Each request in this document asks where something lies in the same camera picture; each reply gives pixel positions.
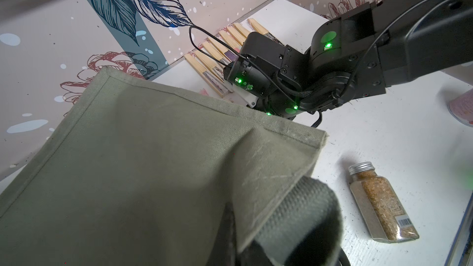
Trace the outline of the purple folding fan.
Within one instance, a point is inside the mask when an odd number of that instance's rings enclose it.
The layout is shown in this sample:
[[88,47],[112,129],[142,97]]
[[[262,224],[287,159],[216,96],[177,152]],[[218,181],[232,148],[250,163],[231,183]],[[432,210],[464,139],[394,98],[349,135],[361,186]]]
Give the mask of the purple folding fan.
[[234,62],[238,59],[237,55],[234,54],[226,45],[223,45],[221,39],[209,38],[211,44],[229,61]]

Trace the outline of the olive green tote bag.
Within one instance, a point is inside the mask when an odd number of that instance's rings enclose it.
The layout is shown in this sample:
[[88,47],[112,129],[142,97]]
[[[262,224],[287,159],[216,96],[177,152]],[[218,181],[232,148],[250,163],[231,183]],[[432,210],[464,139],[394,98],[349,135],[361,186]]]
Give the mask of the olive green tote bag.
[[226,203],[236,264],[332,266],[324,131],[103,68],[1,194],[4,266],[205,266]]

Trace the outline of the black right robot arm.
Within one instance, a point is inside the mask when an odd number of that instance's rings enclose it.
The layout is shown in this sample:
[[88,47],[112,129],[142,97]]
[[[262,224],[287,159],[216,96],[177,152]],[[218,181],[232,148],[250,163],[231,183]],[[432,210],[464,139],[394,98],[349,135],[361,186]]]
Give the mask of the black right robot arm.
[[292,119],[472,59],[473,0],[382,0],[324,23],[305,53],[251,33],[224,77]]

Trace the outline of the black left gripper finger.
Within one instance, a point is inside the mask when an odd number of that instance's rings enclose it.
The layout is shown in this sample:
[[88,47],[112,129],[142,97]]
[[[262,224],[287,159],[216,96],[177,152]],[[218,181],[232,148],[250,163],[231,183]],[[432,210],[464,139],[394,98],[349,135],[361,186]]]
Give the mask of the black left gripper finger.
[[220,220],[216,239],[207,266],[235,266],[237,263],[237,235],[233,204],[228,202]]

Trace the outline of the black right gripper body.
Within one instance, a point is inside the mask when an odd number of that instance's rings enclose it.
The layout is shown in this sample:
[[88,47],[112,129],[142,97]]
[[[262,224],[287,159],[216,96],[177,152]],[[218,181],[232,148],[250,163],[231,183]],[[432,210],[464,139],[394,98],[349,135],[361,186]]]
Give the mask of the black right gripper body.
[[307,55],[252,32],[238,59],[225,67],[224,77],[257,97],[255,110],[294,118],[307,110],[303,102],[306,70]]

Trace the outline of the grey white folding fan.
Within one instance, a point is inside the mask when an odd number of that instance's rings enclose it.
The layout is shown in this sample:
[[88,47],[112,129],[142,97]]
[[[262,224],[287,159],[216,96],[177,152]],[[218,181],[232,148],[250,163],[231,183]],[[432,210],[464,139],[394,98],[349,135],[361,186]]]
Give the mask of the grey white folding fan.
[[253,28],[253,30],[255,32],[258,32],[264,36],[266,36],[267,38],[273,40],[274,42],[278,43],[278,44],[283,44],[281,43],[276,37],[274,37],[274,35],[272,33],[270,33],[265,27],[263,27],[257,20],[255,20],[254,18],[249,18],[248,19],[248,23],[250,24],[250,26]]

